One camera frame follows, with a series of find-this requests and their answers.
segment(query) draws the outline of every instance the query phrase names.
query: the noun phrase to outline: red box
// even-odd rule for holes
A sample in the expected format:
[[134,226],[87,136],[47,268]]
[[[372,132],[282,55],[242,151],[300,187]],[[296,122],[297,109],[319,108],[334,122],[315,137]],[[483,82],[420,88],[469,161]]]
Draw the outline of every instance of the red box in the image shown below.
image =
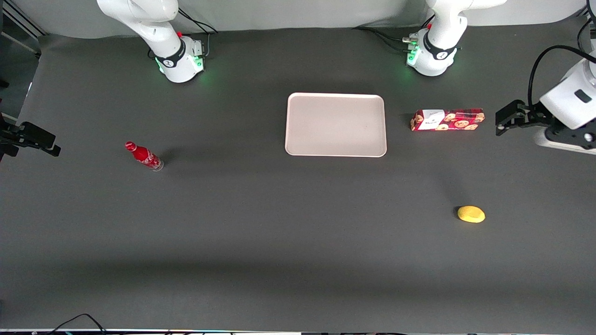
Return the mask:
[[410,120],[412,131],[473,131],[484,121],[482,108],[421,109]]

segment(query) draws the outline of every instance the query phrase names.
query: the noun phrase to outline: black strap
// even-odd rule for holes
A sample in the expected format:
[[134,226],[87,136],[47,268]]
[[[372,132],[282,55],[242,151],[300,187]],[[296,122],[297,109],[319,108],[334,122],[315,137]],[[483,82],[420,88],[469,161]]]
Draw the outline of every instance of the black strap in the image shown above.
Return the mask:
[[436,60],[446,59],[456,49],[456,46],[454,46],[453,48],[449,48],[449,49],[441,49],[441,48],[437,48],[436,46],[432,45],[429,40],[428,32],[426,32],[426,34],[424,34],[423,41],[424,41],[424,47],[426,48],[426,50],[428,50],[431,54],[433,54],[433,57]]
[[186,53],[186,43],[184,43],[184,41],[181,39],[180,40],[180,49],[178,49],[178,52],[176,52],[174,55],[171,55],[170,57],[158,57],[157,55],[155,56],[155,58],[162,63],[165,67],[175,67],[176,64],[178,64],[178,61],[182,59],[182,57],[184,57],[184,54]]

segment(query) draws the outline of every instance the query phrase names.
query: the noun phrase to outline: yellow object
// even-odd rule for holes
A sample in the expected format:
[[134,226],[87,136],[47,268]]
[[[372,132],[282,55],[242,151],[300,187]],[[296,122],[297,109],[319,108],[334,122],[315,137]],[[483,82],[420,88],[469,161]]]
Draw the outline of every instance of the yellow object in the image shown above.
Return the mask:
[[476,206],[464,206],[457,210],[457,216],[463,221],[479,224],[486,219],[486,215]]

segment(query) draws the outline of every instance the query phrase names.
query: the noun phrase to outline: coca-cola bottle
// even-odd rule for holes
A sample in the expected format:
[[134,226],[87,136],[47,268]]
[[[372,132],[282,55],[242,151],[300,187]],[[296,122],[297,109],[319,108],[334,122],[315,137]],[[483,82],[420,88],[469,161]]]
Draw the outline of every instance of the coca-cola bottle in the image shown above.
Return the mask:
[[132,153],[135,159],[144,166],[152,169],[153,171],[159,171],[163,168],[163,162],[154,153],[149,151],[145,147],[138,146],[133,142],[126,142],[125,147]]

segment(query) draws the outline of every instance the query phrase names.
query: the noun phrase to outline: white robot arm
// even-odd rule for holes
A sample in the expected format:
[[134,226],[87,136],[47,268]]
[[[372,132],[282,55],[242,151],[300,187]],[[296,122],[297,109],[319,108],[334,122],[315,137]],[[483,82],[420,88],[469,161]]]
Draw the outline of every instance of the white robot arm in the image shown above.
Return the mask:
[[178,14],[178,0],[97,0],[97,4],[145,40],[170,81],[187,82],[203,71],[203,44],[179,36],[168,22]]
[[[566,49],[577,54],[581,51],[566,45],[546,49]],[[522,100],[514,100],[496,113],[496,135],[512,128],[541,126],[534,135],[538,145],[580,153],[596,154],[596,52],[583,54],[587,59],[575,64],[553,89],[540,98],[532,108]]]
[[429,30],[423,27],[403,41],[412,43],[407,65],[425,76],[441,75],[453,64],[456,45],[468,27],[465,10],[481,10],[502,5],[507,0],[426,0],[434,11]]

